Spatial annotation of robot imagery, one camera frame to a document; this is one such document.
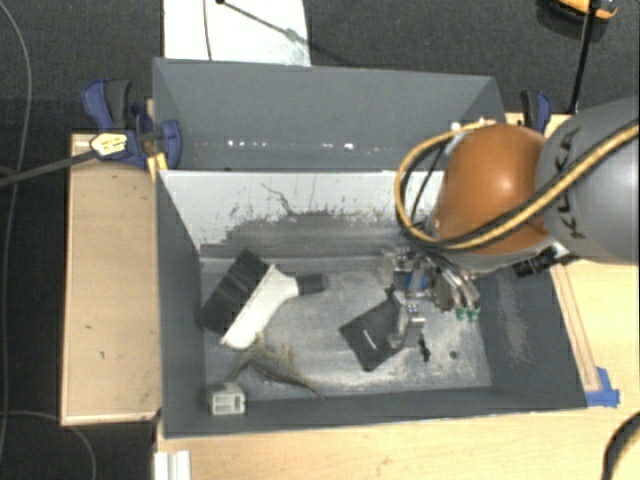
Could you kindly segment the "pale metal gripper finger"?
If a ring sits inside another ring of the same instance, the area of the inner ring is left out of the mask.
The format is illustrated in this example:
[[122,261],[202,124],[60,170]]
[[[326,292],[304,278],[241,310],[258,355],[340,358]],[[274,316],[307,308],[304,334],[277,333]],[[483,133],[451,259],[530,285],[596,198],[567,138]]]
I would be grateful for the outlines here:
[[387,343],[392,349],[404,347],[407,333],[407,315],[404,307],[400,307],[391,319],[390,331],[387,335]]
[[406,347],[414,347],[422,339],[422,332],[426,321],[424,309],[420,304],[406,305],[405,341]]

